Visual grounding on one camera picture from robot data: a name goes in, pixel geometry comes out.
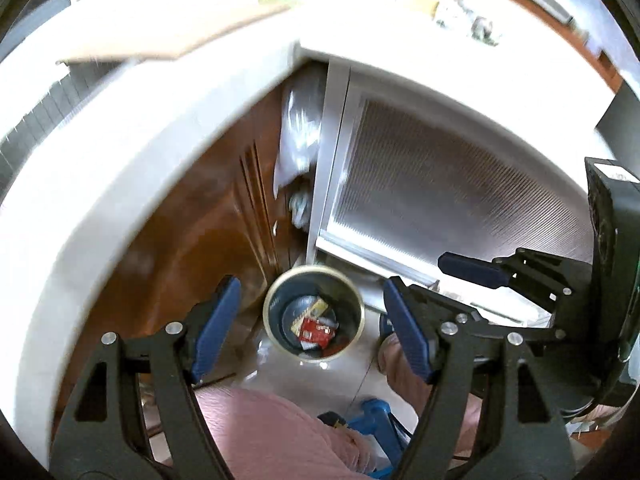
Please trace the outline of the round gold-rimmed trash bin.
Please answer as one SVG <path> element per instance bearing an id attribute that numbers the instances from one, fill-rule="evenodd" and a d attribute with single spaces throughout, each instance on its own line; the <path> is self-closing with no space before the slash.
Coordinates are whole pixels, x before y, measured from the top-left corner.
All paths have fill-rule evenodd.
<path id="1" fill-rule="evenodd" d="M 337 325 L 325 349 L 304 350 L 298 341 L 303 318 L 328 318 Z M 352 281 L 328 266 L 298 266 L 271 285 L 262 322 L 273 344 L 303 362 L 335 359 L 352 347 L 364 329 L 364 307 Z"/>

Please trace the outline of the blue plastic stool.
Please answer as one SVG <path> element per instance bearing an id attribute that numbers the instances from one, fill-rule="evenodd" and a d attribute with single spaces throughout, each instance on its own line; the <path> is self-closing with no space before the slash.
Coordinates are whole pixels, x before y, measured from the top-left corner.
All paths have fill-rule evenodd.
<path id="1" fill-rule="evenodd" d="M 351 420 L 335 412 L 322 413 L 318 419 L 326 426 L 349 428 L 375 440 L 385 456 L 383 466 L 369 474 L 375 479 L 392 478 L 412 439 L 412 433 L 393 414 L 390 404 L 377 398 L 362 401 L 360 415 Z"/>

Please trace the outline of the ribbed glass sliding door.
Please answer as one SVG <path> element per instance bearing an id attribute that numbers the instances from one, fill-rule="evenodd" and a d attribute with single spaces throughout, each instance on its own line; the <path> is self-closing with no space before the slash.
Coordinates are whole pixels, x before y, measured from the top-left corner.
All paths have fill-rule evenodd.
<path id="1" fill-rule="evenodd" d="M 490 260 L 518 248 L 589 261 L 584 189 L 513 133 L 403 79 L 331 62 L 307 257 L 398 275 L 488 318 L 543 326 L 548 313 L 507 289 L 450 278 L 444 252 Z"/>

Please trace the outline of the red snack wrapper in bin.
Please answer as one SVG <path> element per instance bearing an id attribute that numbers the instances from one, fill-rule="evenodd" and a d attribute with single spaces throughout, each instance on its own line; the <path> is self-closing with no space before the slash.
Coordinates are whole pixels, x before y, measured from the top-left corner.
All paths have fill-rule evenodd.
<path id="1" fill-rule="evenodd" d="M 303 318 L 298 341 L 304 350 L 325 349 L 335 337 L 337 325 L 328 318 Z"/>

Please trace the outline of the person's pink trouser legs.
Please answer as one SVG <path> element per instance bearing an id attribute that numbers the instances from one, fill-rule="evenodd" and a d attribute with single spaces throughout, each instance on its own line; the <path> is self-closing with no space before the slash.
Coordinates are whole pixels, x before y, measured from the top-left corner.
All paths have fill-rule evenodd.
<path id="1" fill-rule="evenodd" d="M 383 336 L 376 360 L 393 392 L 420 416 L 432 387 L 413 374 L 397 334 Z M 367 474 L 378 468 L 362 434 L 330 427 L 280 396 L 211 386 L 195 397 L 235 479 L 371 479 Z M 481 410 L 470 394 L 455 453 L 471 452 Z"/>

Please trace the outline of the white plastic bag hanging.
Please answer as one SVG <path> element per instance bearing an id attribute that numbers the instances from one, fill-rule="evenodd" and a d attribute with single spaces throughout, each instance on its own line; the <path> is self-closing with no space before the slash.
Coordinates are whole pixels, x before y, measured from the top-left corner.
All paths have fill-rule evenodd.
<path id="1" fill-rule="evenodd" d="M 311 63 L 285 84 L 274 197 L 298 178 L 308 179 L 317 166 L 327 72 L 326 66 Z"/>

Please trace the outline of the brown wooden cabinet door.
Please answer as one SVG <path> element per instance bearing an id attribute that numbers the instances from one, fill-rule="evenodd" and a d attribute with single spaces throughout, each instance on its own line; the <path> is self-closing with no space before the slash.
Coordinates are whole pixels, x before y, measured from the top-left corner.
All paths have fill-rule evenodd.
<path id="1" fill-rule="evenodd" d="M 288 191 L 273 188 L 285 90 L 251 107 L 186 170 L 137 232 L 90 301 L 91 310 L 58 388 L 66 405 L 100 336 L 155 333 L 240 279 L 241 308 L 256 311 L 271 283 L 303 255 Z"/>

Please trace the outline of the white countertop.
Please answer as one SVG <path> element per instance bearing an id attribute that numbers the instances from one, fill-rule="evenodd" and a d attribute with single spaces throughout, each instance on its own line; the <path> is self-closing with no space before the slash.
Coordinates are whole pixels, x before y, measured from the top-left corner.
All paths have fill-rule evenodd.
<path id="1" fill-rule="evenodd" d="M 164 194 L 304 53 L 385 70 L 505 126 L 568 176 L 614 93 L 555 36 L 488 48 L 419 0 L 298 0 L 175 61 L 119 70 L 35 148 L 1 206 L 1 409 L 39 463 L 96 295 Z"/>

